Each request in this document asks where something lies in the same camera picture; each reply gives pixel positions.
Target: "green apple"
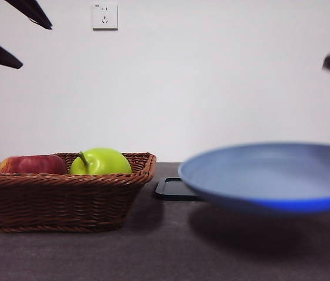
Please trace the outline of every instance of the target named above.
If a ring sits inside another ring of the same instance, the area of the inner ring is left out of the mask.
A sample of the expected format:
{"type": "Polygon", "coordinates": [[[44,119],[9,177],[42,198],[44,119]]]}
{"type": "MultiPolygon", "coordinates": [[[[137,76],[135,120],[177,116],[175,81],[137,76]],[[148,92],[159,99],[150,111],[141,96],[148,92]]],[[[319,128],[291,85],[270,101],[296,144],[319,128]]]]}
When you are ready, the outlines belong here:
{"type": "Polygon", "coordinates": [[[70,168],[70,174],[120,173],[132,173],[130,163],[122,153],[111,148],[92,148],[80,152],[70,168]]]}

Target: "table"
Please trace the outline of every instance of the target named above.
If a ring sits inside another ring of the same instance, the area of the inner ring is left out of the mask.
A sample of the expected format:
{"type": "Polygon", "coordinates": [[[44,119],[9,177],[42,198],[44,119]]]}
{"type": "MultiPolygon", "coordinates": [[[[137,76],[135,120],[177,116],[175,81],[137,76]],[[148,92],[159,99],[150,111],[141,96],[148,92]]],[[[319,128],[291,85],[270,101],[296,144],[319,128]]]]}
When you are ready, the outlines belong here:
{"type": "Polygon", "coordinates": [[[261,218],[157,199],[178,165],[157,163],[119,230],[0,233],[0,281],[330,281],[330,213],[261,218]]]}

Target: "plate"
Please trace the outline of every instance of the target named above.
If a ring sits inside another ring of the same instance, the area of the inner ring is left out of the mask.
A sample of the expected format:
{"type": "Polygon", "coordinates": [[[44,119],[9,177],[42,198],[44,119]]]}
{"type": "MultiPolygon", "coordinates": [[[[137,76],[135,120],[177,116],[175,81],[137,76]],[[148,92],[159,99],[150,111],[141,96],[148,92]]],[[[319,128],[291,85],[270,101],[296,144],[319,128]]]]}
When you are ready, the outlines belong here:
{"type": "Polygon", "coordinates": [[[202,199],[237,211],[330,211],[330,145],[259,143],[196,155],[180,178],[202,199]]]}

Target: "wall outlet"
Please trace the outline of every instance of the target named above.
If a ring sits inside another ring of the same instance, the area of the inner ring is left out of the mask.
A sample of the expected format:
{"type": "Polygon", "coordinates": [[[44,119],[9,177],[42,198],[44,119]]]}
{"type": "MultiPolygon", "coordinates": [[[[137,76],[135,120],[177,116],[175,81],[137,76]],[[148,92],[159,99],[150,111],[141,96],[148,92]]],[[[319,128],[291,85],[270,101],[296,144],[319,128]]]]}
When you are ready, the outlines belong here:
{"type": "Polygon", "coordinates": [[[118,4],[99,3],[92,7],[93,30],[118,29],[118,4]]]}

